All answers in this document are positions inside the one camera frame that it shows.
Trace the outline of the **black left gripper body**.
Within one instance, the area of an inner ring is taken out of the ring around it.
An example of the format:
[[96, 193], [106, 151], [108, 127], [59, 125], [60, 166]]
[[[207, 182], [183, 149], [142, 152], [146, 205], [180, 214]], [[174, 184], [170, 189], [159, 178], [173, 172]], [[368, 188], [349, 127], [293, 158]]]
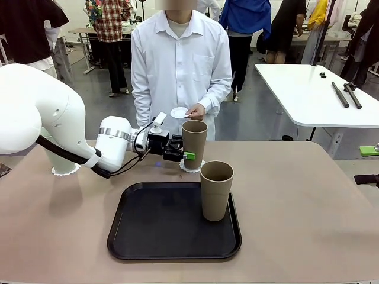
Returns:
[[169, 131], [162, 131], [159, 134], [149, 133], [147, 135], [147, 148], [150, 154], [162, 156], [164, 160], [170, 160], [171, 140]]

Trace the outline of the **person's left hand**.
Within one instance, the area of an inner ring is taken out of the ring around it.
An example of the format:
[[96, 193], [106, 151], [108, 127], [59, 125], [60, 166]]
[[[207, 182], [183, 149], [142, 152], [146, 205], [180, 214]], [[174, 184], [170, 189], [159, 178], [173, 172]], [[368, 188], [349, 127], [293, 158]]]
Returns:
[[201, 104], [195, 104], [191, 109], [186, 112], [186, 117], [191, 120], [202, 121], [205, 116], [205, 108]]

